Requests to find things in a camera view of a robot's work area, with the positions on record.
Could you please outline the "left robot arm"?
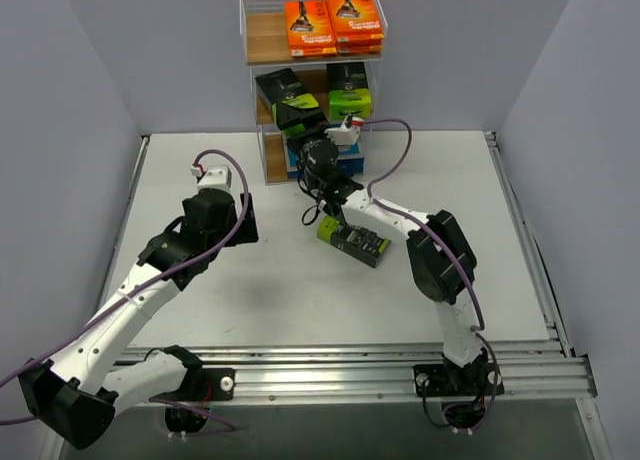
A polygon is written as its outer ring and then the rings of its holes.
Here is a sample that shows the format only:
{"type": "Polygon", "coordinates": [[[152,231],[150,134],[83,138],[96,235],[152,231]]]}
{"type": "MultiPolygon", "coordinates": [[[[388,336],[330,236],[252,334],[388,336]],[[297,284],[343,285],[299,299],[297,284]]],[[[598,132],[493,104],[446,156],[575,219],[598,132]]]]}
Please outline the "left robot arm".
{"type": "Polygon", "coordinates": [[[156,396],[195,400],[202,361],[172,345],[121,370],[121,352],[168,302],[204,273],[219,251],[255,243],[250,194],[205,188],[183,201],[183,215],[152,237],[119,289],[69,345],[18,376],[28,410],[78,450],[95,443],[115,417],[156,396]]]}

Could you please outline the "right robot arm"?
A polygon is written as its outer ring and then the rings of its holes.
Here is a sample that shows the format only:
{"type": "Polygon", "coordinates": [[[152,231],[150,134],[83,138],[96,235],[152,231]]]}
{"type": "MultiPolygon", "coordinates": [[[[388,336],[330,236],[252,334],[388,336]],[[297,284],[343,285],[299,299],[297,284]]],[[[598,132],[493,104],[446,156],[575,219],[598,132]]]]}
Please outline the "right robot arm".
{"type": "Polygon", "coordinates": [[[275,124],[297,158],[298,183],[319,211],[340,224],[373,230],[405,245],[418,290],[436,305],[449,362],[444,380],[455,392],[469,391],[480,380],[475,363],[486,358],[481,335],[484,317],[473,287],[477,259],[452,213],[414,212],[373,192],[381,177],[362,185],[337,163],[339,149],[361,137],[366,120],[347,115],[338,127],[319,109],[288,107],[275,124]]]}

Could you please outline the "black green razor box front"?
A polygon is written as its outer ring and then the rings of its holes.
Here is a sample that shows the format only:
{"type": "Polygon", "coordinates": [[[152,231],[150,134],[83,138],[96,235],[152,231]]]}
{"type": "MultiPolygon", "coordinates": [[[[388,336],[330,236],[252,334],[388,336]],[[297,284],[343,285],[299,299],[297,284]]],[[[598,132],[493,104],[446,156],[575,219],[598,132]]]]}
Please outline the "black green razor box front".
{"type": "Polygon", "coordinates": [[[276,126],[279,107],[321,109],[317,99],[291,68],[258,75],[255,82],[258,96],[267,107],[276,126]]]}

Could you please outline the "black box with face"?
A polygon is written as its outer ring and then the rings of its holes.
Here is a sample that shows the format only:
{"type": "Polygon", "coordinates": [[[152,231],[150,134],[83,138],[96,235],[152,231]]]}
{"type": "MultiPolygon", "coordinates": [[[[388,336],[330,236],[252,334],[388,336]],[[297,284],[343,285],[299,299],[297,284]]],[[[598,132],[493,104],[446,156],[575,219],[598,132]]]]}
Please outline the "black box with face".
{"type": "Polygon", "coordinates": [[[376,268],[391,241],[369,229],[343,225],[326,216],[316,229],[317,238],[351,258],[376,268]]]}

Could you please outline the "black green razor box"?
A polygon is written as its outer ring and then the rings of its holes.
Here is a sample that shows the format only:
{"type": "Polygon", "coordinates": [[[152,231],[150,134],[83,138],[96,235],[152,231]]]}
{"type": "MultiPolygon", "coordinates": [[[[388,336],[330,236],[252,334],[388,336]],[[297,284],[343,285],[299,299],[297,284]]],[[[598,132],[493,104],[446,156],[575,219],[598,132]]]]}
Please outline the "black green razor box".
{"type": "Polygon", "coordinates": [[[372,95],[363,62],[332,63],[326,68],[329,120],[341,122],[347,115],[367,119],[372,113],[372,95]]]}
{"type": "Polygon", "coordinates": [[[279,107],[321,109],[317,99],[291,68],[258,75],[255,82],[258,96],[267,107],[276,126],[279,107]]]}

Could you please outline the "large orange Fusion5 razor box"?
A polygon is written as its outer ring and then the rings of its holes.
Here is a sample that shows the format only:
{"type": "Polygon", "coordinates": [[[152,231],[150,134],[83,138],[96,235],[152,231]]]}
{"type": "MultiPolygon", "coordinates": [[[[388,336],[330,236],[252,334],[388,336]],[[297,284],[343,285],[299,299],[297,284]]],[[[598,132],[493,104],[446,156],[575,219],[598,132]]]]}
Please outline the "large orange Fusion5 razor box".
{"type": "Polygon", "coordinates": [[[325,0],[288,1],[284,13],[288,50],[293,58],[337,54],[325,0]]]}

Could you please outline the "narrow orange Fusion5 razor box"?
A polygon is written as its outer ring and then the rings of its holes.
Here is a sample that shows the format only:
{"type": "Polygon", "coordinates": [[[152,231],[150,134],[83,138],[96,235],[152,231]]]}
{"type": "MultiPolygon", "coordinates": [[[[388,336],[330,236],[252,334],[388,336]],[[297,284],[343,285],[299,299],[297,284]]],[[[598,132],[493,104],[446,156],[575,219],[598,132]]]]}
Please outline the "narrow orange Fusion5 razor box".
{"type": "Polygon", "coordinates": [[[384,39],[384,26],[375,0],[327,0],[327,7],[338,43],[384,39]]]}

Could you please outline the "grey blue razor box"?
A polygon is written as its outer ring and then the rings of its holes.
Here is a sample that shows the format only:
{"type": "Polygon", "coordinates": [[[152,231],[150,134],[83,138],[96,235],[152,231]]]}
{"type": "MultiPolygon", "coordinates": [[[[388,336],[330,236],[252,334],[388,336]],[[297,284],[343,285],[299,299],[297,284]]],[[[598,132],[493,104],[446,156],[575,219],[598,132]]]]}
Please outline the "grey blue razor box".
{"type": "Polygon", "coordinates": [[[362,174],[365,158],[363,156],[339,156],[337,165],[349,176],[362,174]]]}

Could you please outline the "blue Harry's box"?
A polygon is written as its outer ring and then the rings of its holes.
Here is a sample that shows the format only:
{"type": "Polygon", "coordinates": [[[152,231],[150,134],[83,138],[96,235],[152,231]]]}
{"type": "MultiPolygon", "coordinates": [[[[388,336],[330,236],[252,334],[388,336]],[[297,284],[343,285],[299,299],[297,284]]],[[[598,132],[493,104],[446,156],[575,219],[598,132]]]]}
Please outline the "blue Harry's box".
{"type": "Polygon", "coordinates": [[[358,133],[356,142],[352,145],[346,146],[341,149],[341,155],[344,157],[360,158],[364,156],[364,147],[362,143],[362,135],[358,133]]]}
{"type": "Polygon", "coordinates": [[[285,161],[285,171],[286,171],[286,179],[287,180],[295,180],[298,178],[298,157],[294,151],[292,151],[287,144],[287,137],[285,134],[282,134],[282,144],[283,144],[283,152],[284,152],[284,161],[285,161]]]}

